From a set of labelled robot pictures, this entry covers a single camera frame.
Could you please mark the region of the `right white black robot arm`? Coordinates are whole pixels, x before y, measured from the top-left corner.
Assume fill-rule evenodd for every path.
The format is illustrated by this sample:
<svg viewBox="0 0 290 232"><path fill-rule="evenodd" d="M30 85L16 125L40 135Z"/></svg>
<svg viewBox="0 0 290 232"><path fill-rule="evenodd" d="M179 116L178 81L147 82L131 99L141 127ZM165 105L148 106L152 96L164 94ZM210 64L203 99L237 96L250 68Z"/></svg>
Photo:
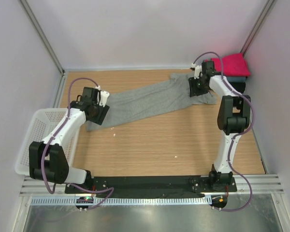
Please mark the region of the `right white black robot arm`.
<svg viewBox="0 0 290 232"><path fill-rule="evenodd" d="M222 134L218 155L208 177L200 177L195 186L205 192L234 188L232 164L239 139L250 125L250 97L231 86L227 77L216 71L211 60L201 65L193 63L191 69L194 75L188 79L189 96L201 96L212 90L221 99L217 116L217 126Z"/></svg>

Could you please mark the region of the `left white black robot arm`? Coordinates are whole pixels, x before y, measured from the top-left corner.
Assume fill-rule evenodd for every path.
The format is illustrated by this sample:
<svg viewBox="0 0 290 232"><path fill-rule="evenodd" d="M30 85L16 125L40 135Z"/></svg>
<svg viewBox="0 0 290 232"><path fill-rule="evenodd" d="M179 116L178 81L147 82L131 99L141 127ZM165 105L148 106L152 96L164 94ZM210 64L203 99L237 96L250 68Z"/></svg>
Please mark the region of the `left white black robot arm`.
<svg viewBox="0 0 290 232"><path fill-rule="evenodd" d="M54 184L73 183L82 193L92 190L89 171L68 164L64 149L87 121L101 125L109 110L110 93L99 87L85 87L83 94L70 103L59 124L40 142L29 146L29 175L32 179Z"/></svg>

